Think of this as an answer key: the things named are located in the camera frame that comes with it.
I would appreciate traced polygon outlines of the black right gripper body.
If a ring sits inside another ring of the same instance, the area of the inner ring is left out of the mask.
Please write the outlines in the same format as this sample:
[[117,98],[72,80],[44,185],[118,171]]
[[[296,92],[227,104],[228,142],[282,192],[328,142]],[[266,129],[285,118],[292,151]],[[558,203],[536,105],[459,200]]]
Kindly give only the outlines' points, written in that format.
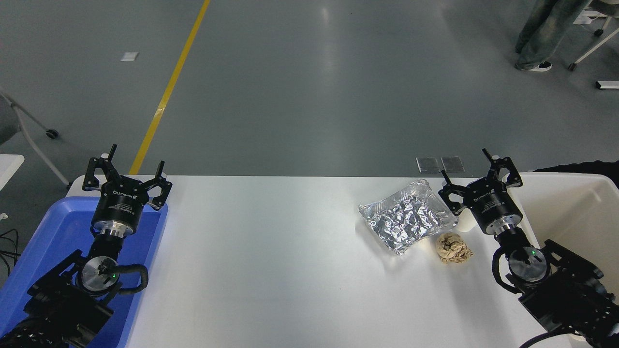
[[501,180],[484,177],[468,184],[463,203],[484,233],[501,233],[522,221],[522,212]]

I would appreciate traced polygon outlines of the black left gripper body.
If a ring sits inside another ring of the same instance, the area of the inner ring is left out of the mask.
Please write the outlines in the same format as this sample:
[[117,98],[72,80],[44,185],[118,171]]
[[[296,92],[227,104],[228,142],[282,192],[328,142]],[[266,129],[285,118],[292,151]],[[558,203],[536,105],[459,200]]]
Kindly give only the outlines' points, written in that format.
[[102,185],[101,197],[91,224],[100,228],[104,223],[117,222],[136,228],[146,202],[148,194],[146,188],[142,187],[142,181],[126,176],[107,181]]

